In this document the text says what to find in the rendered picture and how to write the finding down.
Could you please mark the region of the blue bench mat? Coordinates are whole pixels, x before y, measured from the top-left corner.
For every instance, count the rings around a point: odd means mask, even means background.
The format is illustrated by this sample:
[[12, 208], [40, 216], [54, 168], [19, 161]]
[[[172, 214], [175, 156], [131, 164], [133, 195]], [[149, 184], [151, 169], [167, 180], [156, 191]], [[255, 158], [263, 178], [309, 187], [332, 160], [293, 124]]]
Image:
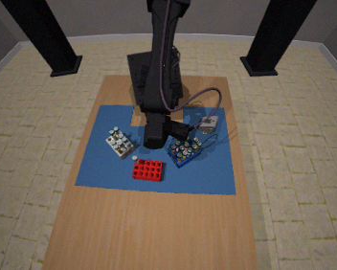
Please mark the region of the blue bench mat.
[[[144, 126], [132, 126], [135, 105], [101, 105], [94, 122], [80, 164], [75, 186], [105, 188], [128, 191], [156, 191], [196, 194], [236, 195], [232, 156], [224, 108], [217, 108], [212, 116], [218, 116], [213, 133], [202, 134], [197, 126], [189, 132], [192, 139], [202, 143], [200, 155], [180, 169], [169, 156], [171, 145], [178, 141], [168, 135], [164, 147], [144, 147]], [[190, 127], [210, 116], [215, 107], [183, 107], [183, 124]], [[136, 148], [122, 159], [105, 141], [110, 130], [118, 127], [127, 140]], [[161, 182], [134, 179], [134, 161], [138, 159], [162, 161]]]

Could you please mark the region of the red tube rack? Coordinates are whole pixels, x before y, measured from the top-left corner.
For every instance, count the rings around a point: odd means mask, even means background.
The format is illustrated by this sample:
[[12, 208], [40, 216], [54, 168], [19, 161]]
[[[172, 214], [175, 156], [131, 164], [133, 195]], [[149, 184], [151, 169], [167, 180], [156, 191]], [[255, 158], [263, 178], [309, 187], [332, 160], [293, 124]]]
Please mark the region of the red tube rack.
[[[162, 161], [152, 161], [152, 160], [143, 160], [143, 159], [138, 159], [138, 160], [140, 164], [134, 165], [134, 169], [132, 173], [132, 177], [134, 179], [161, 182], [162, 170], [163, 170]], [[138, 172], [138, 174], [136, 171]]]

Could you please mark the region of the white tube cap with printed label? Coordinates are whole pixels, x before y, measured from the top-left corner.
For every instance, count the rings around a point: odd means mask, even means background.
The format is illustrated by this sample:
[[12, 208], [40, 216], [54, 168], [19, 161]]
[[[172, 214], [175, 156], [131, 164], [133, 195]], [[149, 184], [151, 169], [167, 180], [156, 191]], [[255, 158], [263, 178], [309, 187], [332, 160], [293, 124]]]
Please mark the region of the white tube cap with printed label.
[[179, 146], [181, 145], [180, 141], [176, 141], [175, 145], [176, 145], [176, 151], [179, 151]]

